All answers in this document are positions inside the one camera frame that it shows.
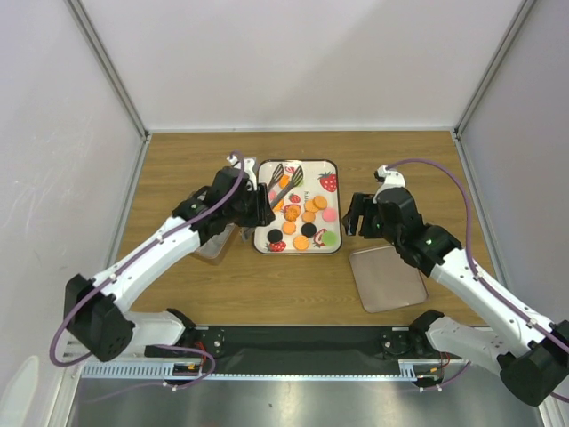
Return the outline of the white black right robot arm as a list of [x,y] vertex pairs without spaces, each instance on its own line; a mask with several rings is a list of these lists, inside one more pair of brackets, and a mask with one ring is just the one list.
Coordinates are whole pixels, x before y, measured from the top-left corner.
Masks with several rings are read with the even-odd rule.
[[407,265],[452,291],[489,326],[484,332],[441,313],[426,315],[425,326],[409,335],[415,355],[439,350],[466,359],[498,375],[532,407],[568,376],[567,321],[553,322],[488,275],[455,236],[422,219],[406,188],[354,194],[342,223],[349,235],[385,239]]

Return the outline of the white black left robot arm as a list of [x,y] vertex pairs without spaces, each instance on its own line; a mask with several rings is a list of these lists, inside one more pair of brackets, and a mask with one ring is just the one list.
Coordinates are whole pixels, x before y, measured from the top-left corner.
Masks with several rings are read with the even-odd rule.
[[330,160],[269,160],[257,165],[235,158],[211,185],[182,200],[145,242],[125,258],[65,287],[64,327],[90,356],[108,362],[126,350],[176,356],[196,345],[193,323],[168,309],[133,313],[140,295],[176,262],[203,254],[217,238],[237,229],[262,254],[334,254],[341,247],[337,167]]

